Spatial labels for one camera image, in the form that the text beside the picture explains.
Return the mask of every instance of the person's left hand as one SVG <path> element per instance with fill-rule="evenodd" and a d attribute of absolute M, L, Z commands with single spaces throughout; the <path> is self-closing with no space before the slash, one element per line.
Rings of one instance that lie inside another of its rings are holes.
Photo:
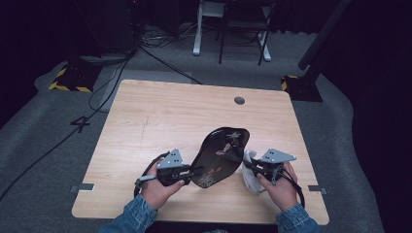
<path fill-rule="evenodd" d="M 157 164 L 160 161 L 161 160 L 151 167 L 147 175 L 157 174 Z M 184 181 L 178 181 L 170 186 L 163 186 L 158 179 L 154 179 L 143 183 L 142 196 L 152 208 L 158 210 L 167 202 L 167 199 L 179 191 L 184 184 Z"/>

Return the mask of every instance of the chair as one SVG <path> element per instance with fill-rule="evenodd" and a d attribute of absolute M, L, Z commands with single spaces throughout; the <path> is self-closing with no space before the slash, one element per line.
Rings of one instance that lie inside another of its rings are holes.
<path fill-rule="evenodd" d="M 223 47 L 224 46 L 237 46 L 237 47 L 256 47 L 252 43 L 257 39 L 259 40 L 259 33 L 264 37 L 263 43 L 260 47 L 260 58 L 258 65 L 263 58 L 264 48 L 269 32 L 269 20 L 274 12 L 274 7 L 271 7 L 275 3 L 274 0 L 228 0 L 226 1 L 223 9 L 223 20 L 221 28 L 218 32 L 216 40 L 219 39 L 222 33 L 221 40 L 221 54 L 219 56 L 219 64 L 222 63 Z M 271 7 L 269 14 L 266 16 L 262 7 Z M 226 31 L 238 31 L 241 33 L 256 33 L 253 40 L 248 44 L 230 44 L 224 41 Z"/>

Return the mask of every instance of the white desk leg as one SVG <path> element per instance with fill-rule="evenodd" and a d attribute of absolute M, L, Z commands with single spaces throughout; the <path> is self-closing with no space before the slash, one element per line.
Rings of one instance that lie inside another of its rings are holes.
<path fill-rule="evenodd" d="M 202 19 L 203 19 L 203 0 L 199 2 L 199 10 L 197 11 L 197 30 L 194 38 L 193 55 L 200 55 L 200 45 L 202 43 Z"/>
<path fill-rule="evenodd" d="M 265 36 L 266 36 L 266 32 L 263 32 L 263 35 L 258 34 L 258 42 L 260 43 L 261 46 L 263 46 Z M 272 60 L 272 57 L 270 57 L 270 53 L 269 53 L 269 50 L 267 49 L 267 46 L 264 46 L 263 58 L 265 61 Z"/>

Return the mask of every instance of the hand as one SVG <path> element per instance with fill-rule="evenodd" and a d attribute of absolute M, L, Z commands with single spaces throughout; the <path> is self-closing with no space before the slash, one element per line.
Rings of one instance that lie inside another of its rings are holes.
<path fill-rule="evenodd" d="M 284 164 L 284 169 L 291 174 L 292 179 L 297 183 L 297 176 L 289 162 Z M 282 212 L 297 204 L 296 189 L 286 179 L 281 178 L 276 182 L 276 185 L 273 185 L 262 174 L 257 174 L 257 178 Z"/>
<path fill-rule="evenodd" d="M 151 167 L 147 175 L 157 174 L 157 164 L 159 162 L 160 160 Z M 158 179 L 154 179 L 143 183 L 142 196 L 152 208 L 157 210 L 167 202 L 171 195 L 179 191 L 184 184 L 184 181 L 178 181 L 170 186 L 163 186 Z"/>

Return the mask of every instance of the denim jacket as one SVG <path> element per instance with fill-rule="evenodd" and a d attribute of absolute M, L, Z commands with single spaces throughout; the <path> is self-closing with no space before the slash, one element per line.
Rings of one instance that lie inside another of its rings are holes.
<path fill-rule="evenodd" d="M 143 233 L 151 226 L 157 211 L 154 210 L 142 195 L 136 196 L 129 202 L 123 210 L 123 213 L 116 217 L 112 222 L 107 223 L 100 228 L 99 233 L 106 232 L 135 232 Z M 297 204 L 285 212 L 277 216 L 279 232 L 287 233 L 306 233 L 306 232 L 321 232 L 318 223 L 303 209 L 300 204 Z M 222 230 L 212 231 L 208 233 L 225 232 Z"/>

